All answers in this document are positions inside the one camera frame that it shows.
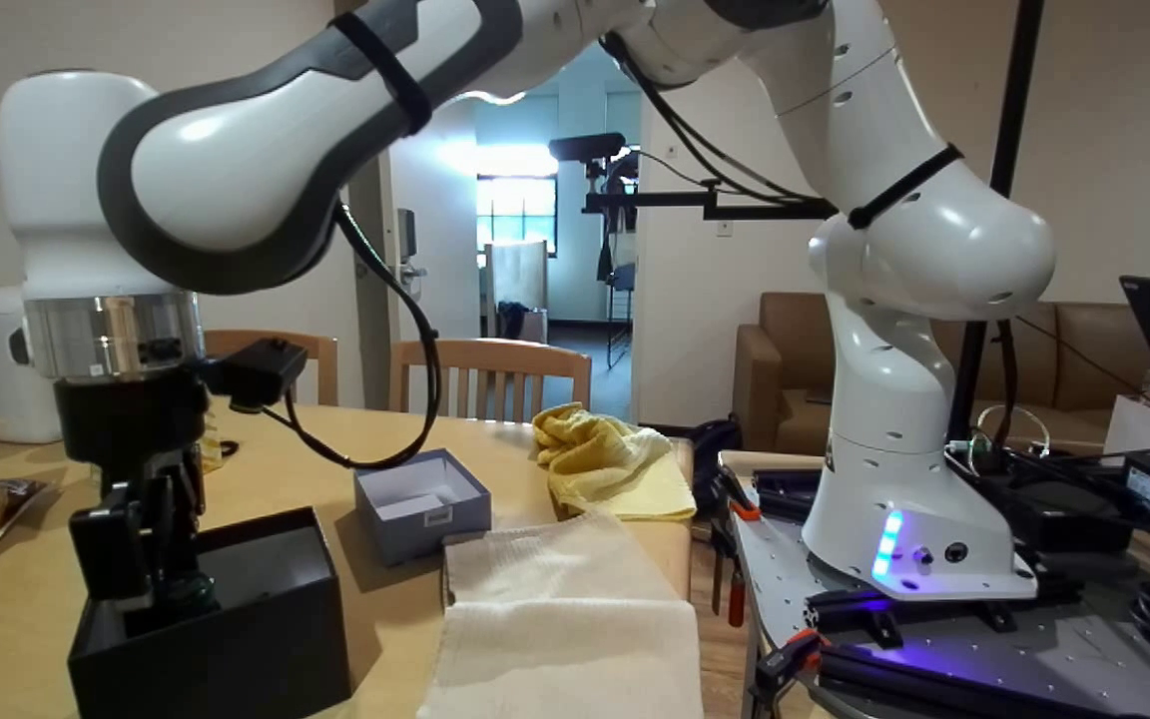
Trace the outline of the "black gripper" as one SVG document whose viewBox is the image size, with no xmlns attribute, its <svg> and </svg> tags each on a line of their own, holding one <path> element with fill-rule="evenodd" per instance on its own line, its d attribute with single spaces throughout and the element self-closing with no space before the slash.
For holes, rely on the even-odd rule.
<svg viewBox="0 0 1150 719">
<path fill-rule="evenodd" d="M 130 501 L 153 489 L 154 597 L 199 598 L 207 593 L 194 561 L 203 385 L 187 373 L 126 385 L 61 385 L 54 409 L 64 452 L 100 477 L 100 505 L 69 520 L 88 597 L 138 597 L 138 520 Z"/>
</svg>

